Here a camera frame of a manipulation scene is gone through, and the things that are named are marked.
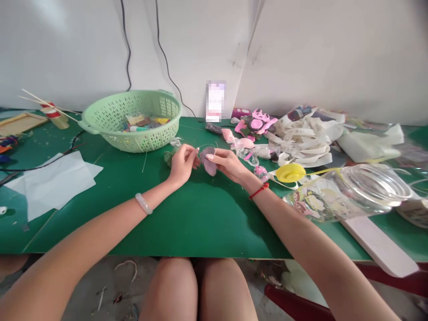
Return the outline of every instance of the white bracelet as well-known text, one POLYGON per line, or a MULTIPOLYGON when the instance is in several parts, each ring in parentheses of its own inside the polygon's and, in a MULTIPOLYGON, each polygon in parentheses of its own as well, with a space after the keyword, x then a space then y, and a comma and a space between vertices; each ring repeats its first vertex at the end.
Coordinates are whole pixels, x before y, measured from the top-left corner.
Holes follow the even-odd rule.
POLYGON ((150 207, 147 205, 146 201, 144 200, 141 193, 135 194, 135 199, 137 200, 138 204, 141 206, 141 208, 146 212, 147 215, 150 215, 153 213, 153 211, 150 209, 150 207))

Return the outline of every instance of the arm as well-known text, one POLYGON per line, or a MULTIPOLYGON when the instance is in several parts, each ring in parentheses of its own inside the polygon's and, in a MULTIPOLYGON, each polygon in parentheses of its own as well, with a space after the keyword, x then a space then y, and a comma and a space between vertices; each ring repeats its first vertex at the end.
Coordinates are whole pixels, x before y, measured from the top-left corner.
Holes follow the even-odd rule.
MULTIPOLYGON (((250 195, 262 182, 232 151, 207 155, 218 169, 250 195)), ((399 320, 349 257, 316 225, 270 189, 253 197, 282 243, 320 289, 337 320, 399 320)))
MULTIPOLYGON (((192 167, 199 164, 197 154, 198 150, 191 146, 180 147, 173 157, 169 178, 143 194, 152 210, 189 179, 192 167)), ((25 272, 2 298, 2 320, 60 320, 83 275, 146 216, 133 198, 68 235, 25 272)))

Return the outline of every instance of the black cable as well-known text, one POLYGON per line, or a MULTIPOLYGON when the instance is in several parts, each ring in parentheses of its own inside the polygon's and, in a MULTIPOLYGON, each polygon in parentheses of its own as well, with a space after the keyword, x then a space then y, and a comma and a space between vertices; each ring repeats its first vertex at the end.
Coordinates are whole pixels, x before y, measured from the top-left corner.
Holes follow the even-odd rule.
POLYGON ((162 51, 162 53, 164 54, 164 57, 165 57, 166 71, 168 72, 168 77, 171 80, 171 82, 174 84, 174 86, 177 88, 178 92, 180 93, 180 99, 181 99, 181 103, 183 104, 183 106, 186 107, 186 108, 188 108, 192 112, 193 116, 195 117, 195 119, 199 123, 204 123, 203 121, 197 119, 197 117, 196 117, 195 113, 193 112, 193 110, 183 102, 183 96, 181 95, 180 88, 178 88, 178 86, 175 84, 175 82, 171 79, 171 76, 169 75, 168 59, 166 58, 165 51, 162 49, 162 46, 161 46, 161 43, 160 43, 160 40, 159 40, 159 13, 158 13, 158 9, 157 9, 157 0, 155 0, 155 2, 156 2, 157 43, 159 44, 159 48, 161 49, 161 51, 162 51))
POLYGON ((32 169, 0 169, 0 172, 27 172, 30 170, 35 170, 35 169, 40 169, 43 167, 46 167, 48 165, 51 165, 52 163, 56 162, 57 160, 59 160, 60 158, 64 157, 65 155, 67 155, 68 153, 70 153, 73 149, 75 149, 76 147, 79 147, 80 145, 74 147, 74 144, 76 143, 76 140, 79 138, 79 136, 83 133, 84 131, 79 132, 76 136, 74 136, 73 140, 71 141, 71 146, 70 148, 64 152, 64 154, 56 159, 54 159, 52 162, 47 163, 43 166, 39 166, 39 167, 34 167, 32 169))
POLYGON ((129 91, 132 87, 131 77, 129 76, 129 61, 131 60, 131 47, 129 46, 128 36, 126 34, 126 27, 125 27, 125 8, 123 7, 123 0, 120 0, 120 4, 122 5, 122 22, 123 22, 123 33, 125 34, 125 40, 126 44, 128 46, 128 61, 126 63, 126 73, 128 74, 128 81, 129 81, 129 87, 126 91, 129 91))

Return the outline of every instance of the basket handle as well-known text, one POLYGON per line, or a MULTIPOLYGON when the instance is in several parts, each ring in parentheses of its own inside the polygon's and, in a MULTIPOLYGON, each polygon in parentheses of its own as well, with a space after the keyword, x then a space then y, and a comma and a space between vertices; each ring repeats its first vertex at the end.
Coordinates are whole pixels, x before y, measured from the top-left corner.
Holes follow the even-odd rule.
POLYGON ((92 135, 99 134, 99 131, 91 128, 90 125, 86 121, 81 120, 81 121, 78 121, 77 123, 79 124, 80 127, 82 127, 84 130, 86 130, 88 133, 90 133, 92 135))
POLYGON ((166 90, 163 90, 163 89, 158 89, 157 91, 163 92, 164 94, 168 94, 168 95, 171 95, 171 96, 174 97, 174 94, 172 92, 170 92, 170 91, 166 91, 166 90))

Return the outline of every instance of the red string bracelet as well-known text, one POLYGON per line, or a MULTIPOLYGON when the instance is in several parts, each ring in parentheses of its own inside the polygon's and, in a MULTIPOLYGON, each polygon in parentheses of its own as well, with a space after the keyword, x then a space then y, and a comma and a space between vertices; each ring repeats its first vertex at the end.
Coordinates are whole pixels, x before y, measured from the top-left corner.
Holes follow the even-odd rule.
POLYGON ((249 197, 249 199, 250 199, 250 200, 252 200, 254 196, 256 196, 258 193, 260 193, 262 190, 264 190, 264 189, 266 189, 266 188, 269 188, 269 183, 268 183, 268 182, 264 183, 264 184, 263 184, 263 186, 262 186, 262 187, 260 187, 260 189, 259 189, 257 192, 255 192, 254 194, 252 194, 252 195, 249 197))

